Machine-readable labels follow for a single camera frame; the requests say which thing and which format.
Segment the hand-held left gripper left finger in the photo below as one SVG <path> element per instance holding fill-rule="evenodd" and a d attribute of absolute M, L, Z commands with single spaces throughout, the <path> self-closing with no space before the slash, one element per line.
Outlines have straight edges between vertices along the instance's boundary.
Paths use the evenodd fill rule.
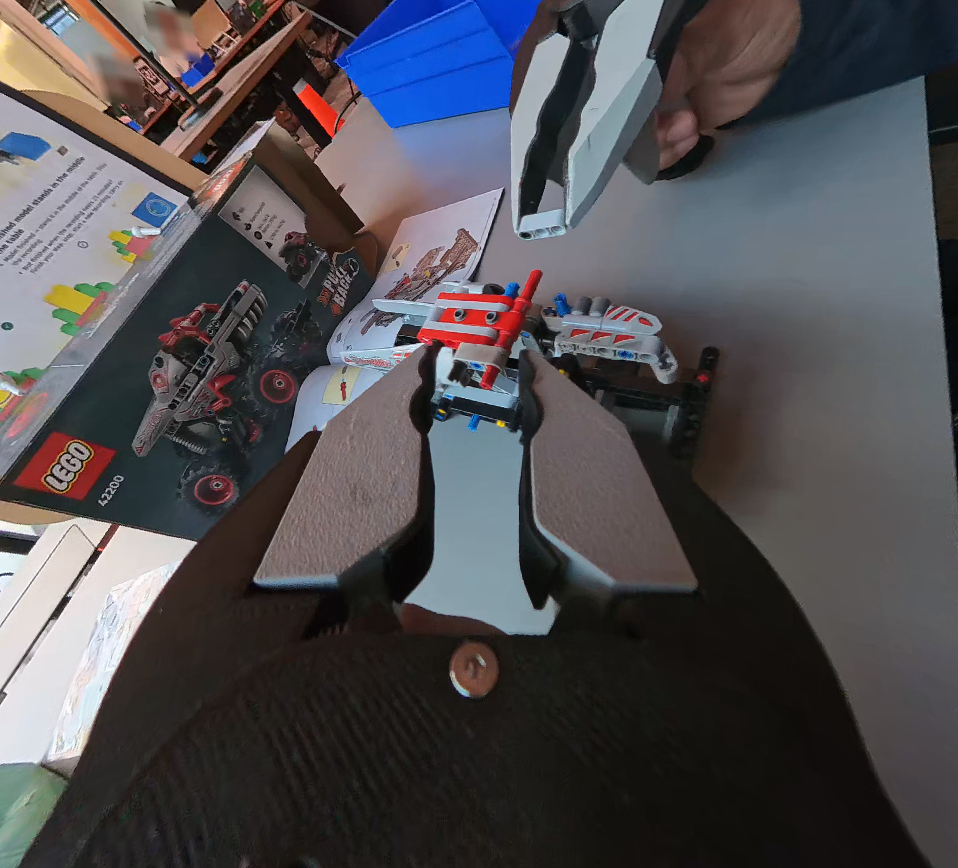
<path fill-rule="evenodd" d="M 254 575 L 315 590 L 356 618 L 393 608 L 433 561 L 428 433 L 437 349 L 421 345 L 329 420 Z"/>

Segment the wooden work table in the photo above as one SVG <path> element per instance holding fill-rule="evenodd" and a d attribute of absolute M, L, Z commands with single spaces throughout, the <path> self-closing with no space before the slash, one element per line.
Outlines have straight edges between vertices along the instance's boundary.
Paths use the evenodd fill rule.
<path fill-rule="evenodd" d="M 238 111 L 258 84 L 278 66 L 312 22 L 300 9 L 294 21 L 227 70 L 213 85 L 213 95 L 200 100 L 200 109 L 187 113 L 160 147 L 190 162 Z"/>

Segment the dark lego set box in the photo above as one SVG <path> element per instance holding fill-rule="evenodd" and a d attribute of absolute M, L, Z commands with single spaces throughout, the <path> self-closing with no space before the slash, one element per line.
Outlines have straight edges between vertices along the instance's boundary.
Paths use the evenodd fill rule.
<path fill-rule="evenodd" d="M 2 510 L 199 539 L 283 455 L 376 241 L 263 122 L 2 421 Z"/>

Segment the lego instruction booklet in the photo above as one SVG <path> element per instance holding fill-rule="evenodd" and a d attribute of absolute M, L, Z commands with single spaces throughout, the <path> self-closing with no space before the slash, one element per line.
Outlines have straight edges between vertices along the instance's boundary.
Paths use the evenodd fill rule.
<path fill-rule="evenodd" d="M 401 223 L 368 294 L 329 336 L 329 364 L 306 378 L 287 450 L 310 431 L 321 431 L 419 347 L 419 330 L 438 295 L 472 282 L 503 194 L 489 191 Z"/>

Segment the partly built lego truck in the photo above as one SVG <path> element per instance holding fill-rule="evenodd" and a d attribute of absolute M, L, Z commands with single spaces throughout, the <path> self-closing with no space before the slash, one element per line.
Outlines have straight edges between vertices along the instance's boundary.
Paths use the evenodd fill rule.
<path fill-rule="evenodd" d="M 613 415 L 633 435 L 660 431 L 664 447 L 691 466 L 719 368 L 719 349 L 707 346 L 694 368 L 682 368 L 652 313 L 606 297 L 551 305 L 533 297 L 541 272 L 521 286 L 452 287 L 425 311 L 419 342 L 438 347 L 433 418 L 488 423 L 521 431 L 519 364 L 539 354 Z"/>

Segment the printed instruction sheet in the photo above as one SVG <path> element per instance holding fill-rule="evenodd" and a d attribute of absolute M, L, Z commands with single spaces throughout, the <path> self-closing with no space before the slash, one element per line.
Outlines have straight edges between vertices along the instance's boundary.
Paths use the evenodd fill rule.
<path fill-rule="evenodd" d="M 129 288 L 197 180 L 2 85 L 2 474 L 86 375 L 130 311 Z"/>

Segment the pale printed box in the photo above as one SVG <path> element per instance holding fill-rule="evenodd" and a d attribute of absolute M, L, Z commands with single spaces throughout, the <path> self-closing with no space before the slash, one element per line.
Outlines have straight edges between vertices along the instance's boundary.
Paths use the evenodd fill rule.
<path fill-rule="evenodd" d="M 128 645 L 179 564 L 154 568 L 106 594 L 67 687 L 42 766 L 65 779 L 73 775 Z"/>

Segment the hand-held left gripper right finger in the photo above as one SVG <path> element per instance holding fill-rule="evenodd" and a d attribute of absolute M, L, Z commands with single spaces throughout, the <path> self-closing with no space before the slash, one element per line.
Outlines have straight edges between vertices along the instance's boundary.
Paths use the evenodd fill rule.
<path fill-rule="evenodd" d="M 518 361 L 518 558 L 532 606 L 603 619 L 699 582 L 629 432 L 541 353 Z"/>

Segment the light grey lego beam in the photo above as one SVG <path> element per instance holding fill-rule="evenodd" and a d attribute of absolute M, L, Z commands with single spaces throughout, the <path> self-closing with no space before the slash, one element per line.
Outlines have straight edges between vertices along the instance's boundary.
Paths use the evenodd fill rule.
<path fill-rule="evenodd" d="M 522 215 L 514 230 L 515 235 L 523 240 L 559 237 L 566 231 L 564 208 Z"/>

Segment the person's right hand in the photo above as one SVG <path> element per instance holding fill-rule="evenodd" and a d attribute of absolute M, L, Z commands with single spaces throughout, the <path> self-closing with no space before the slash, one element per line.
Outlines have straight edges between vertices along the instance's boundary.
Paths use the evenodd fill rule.
<path fill-rule="evenodd" d="M 684 28 L 655 113 L 661 170 L 757 108 L 790 58 L 799 0 L 709 0 Z"/>

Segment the person's right forearm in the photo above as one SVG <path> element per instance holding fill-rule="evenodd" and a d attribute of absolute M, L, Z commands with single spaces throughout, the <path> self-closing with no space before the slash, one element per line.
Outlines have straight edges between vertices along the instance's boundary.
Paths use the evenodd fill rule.
<path fill-rule="evenodd" d="M 742 123 L 825 107 L 956 63 L 957 0 L 798 2 L 795 48 Z"/>

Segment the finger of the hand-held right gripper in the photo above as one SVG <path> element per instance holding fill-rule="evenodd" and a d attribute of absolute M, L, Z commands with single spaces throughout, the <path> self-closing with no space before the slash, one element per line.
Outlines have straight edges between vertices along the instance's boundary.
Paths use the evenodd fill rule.
<path fill-rule="evenodd" d="M 665 0 L 623 0 L 595 50 L 594 84 L 566 161 L 566 227 L 579 225 L 653 113 L 662 80 L 650 57 Z"/>
<path fill-rule="evenodd" d="M 566 161 L 594 84 L 598 36 L 560 32 L 533 43 L 512 74 L 509 189 L 513 224 L 522 215 L 564 208 Z"/>

